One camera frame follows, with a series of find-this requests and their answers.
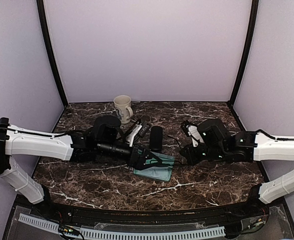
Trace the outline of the black hard glasses case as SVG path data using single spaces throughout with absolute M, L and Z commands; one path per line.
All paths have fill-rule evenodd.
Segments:
M 150 132 L 149 149 L 153 152 L 160 153 L 163 144 L 163 128 L 160 126 L 153 126 Z

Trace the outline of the blue textured glasses case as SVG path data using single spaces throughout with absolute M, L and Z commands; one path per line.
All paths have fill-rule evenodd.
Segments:
M 161 158 L 165 164 L 169 164 L 170 166 L 166 167 L 150 167 L 144 170 L 133 170 L 133 174 L 140 177 L 145 177 L 149 179 L 159 180 L 162 182 L 169 182 L 171 179 L 173 164 L 175 158 L 173 156 L 153 152 L 156 156 Z

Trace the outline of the black frame sunglasses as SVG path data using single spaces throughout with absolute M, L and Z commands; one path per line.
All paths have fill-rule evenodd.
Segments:
M 174 165 L 178 167 L 184 167 L 184 166 L 187 166 L 187 163 L 186 163 L 186 160 L 184 160 L 184 158 L 179 153 L 181 149 L 182 147 L 181 147 L 179 139 L 177 139 L 176 137 L 172 135 L 164 134 L 162 151 L 158 153 L 168 155 L 168 156 L 173 156 L 175 158 Z

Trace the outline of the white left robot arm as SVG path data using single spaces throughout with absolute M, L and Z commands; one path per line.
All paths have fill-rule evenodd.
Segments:
M 170 165 L 144 147 L 127 142 L 121 122 L 112 115 L 98 117 L 88 130 L 48 133 L 20 128 L 0 118 L 0 178 L 20 192 L 46 218 L 57 214 L 49 191 L 34 181 L 16 162 L 15 155 L 49 157 L 71 162 L 93 161 L 98 155 L 123 159 L 136 170 Z

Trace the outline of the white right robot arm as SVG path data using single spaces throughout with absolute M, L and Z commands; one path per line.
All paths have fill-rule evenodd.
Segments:
M 239 131 L 231 134 L 221 119 L 207 119 L 195 125 L 187 120 L 181 124 L 183 132 L 192 143 L 180 150 L 188 165 L 201 161 L 226 163 L 261 162 L 267 160 L 294 162 L 294 136 L 272 136 L 265 131 Z M 294 192 L 294 169 L 272 181 L 253 186 L 242 213 L 254 216 L 261 204 Z

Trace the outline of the cream ceramic mug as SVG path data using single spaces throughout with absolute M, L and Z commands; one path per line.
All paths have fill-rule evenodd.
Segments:
M 119 95 L 113 100 L 116 115 L 122 124 L 128 124 L 133 116 L 131 98 L 127 95 Z

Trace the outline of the right black frame post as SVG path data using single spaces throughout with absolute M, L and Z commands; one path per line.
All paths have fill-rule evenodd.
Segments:
M 246 38 L 245 38 L 244 47 L 243 47 L 243 51 L 242 51 L 242 56 L 241 56 L 238 72 L 236 75 L 234 87 L 232 89 L 231 96 L 228 101 L 228 103 L 232 107 L 234 107 L 234 104 L 236 102 L 236 98 L 239 93 L 241 82 L 242 82 L 245 68 L 247 65 L 247 60 L 249 57 L 249 52 L 251 49 L 251 43 L 252 43 L 255 24 L 256 24 L 258 6 L 259 6 L 259 0 L 252 0 L 251 1 L 250 15 L 249 15 L 248 27 L 247 27 Z

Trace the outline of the black frame post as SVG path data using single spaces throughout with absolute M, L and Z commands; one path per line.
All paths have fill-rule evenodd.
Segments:
M 245 68 L 247 65 L 247 60 L 249 57 L 249 52 L 251 49 L 251 43 L 252 43 L 255 24 L 256 24 L 258 6 L 259 6 L 259 0 L 252 0 L 251 1 L 250 15 L 249 15 L 248 27 L 247 27 L 246 38 L 245 38 L 244 47 L 243 47 L 243 51 L 242 51 L 242 56 L 241 56 L 238 72 L 236 75 L 234 87 L 232 89 L 231 96 L 228 101 L 228 103 L 232 107 L 234 107 L 234 104 L 236 102 L 236 98 L 239 93 L 241 82 L 242 82 Z
M 67 100 L 67 96 L 66 96 L 63 84 L 62 84 L 60 74 L 59 74 L 59 70 L 56 63 L 56 58 L 55 58 L 55 54 L 54 54 L 54 50 L 53 50 L 53 46 L 52 46 L 52 42 L 50 38 L 49 26 L 48 26 L 46 11 L 45 11 L 45 3 L 43 0 L 36 0 L 36 3 L 37 3 L 37 9 L 38 9 L 38 15 L 40 20 L 43 40 L 44 40 L 49 64 L 51 67 L 51 71 L 54 77 L 55 85 L 57 87 L 61 102 L 63 106 L 66 107 L 69 103 Z

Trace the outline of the left black frame post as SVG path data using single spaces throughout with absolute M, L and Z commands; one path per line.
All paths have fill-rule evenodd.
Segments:
M 63 106 L 66 107 L 69 103 L 67 100 L 67 96 L 66 96 L 63 84 L 62 84 L 60 74 L 59 74 L 59 70 L 56 63 L 56 58 L 55 58 L 55 54 L 54 54 L 54 50 L 53 50 L 53 46 L 52 46 L 52 42 L 50 38 L 49 26 L 48 26 L 46 11 L 45 11 L 45 3 L 43 0 L 36 0 L 36 3 L 37 3 L 37 9 L 38 9 L 38 15 L 40 20 L 43 40 L 44 40 L 49 64 L 51 67 L 51 71 L 54 77 L 55 85 L 57 87 L 61 102 Z

